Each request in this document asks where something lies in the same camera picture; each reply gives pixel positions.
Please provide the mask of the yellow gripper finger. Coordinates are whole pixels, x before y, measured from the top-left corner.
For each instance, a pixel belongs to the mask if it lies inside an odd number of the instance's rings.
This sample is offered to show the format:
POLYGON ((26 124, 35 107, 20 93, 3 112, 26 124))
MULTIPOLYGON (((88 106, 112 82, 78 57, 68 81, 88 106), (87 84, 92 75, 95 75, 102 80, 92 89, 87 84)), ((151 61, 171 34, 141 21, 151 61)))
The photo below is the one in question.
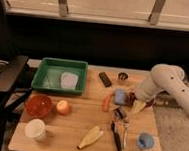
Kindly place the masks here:
POLYGON ((146 102, 142 102, 140 100, 136 100, 134 103, 133 103, 133 107, 132 107, 132 110, 131 112, 133 114, 136 114, 138 113, 139 111, 142 111, 144 108, 145 108, 145 105, 146 105, 146 102))

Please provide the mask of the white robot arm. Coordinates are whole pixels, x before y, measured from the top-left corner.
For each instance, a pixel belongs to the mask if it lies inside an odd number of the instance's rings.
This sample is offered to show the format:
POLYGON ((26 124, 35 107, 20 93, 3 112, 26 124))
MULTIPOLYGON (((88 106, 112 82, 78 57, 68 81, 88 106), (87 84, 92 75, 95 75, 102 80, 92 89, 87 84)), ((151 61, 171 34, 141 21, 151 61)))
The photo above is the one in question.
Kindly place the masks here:
POLYGON ((167 91, 189 116, 189 87, 184 82, 184 69, 179 66, 157 64, 149 76, 135 87, 135 97, 147 102, 160 92, 167 91))

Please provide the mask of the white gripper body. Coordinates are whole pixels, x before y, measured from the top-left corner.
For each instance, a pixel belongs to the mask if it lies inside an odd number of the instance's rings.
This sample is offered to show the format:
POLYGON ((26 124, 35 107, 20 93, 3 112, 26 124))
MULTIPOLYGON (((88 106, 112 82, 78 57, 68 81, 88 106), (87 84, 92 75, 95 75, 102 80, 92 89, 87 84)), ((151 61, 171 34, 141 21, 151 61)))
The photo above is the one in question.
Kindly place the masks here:
POLYGON ((136 85, 134 95, 140 101, 150 101, 160 92, 161 88, 148 76, 144 81, 136 85))

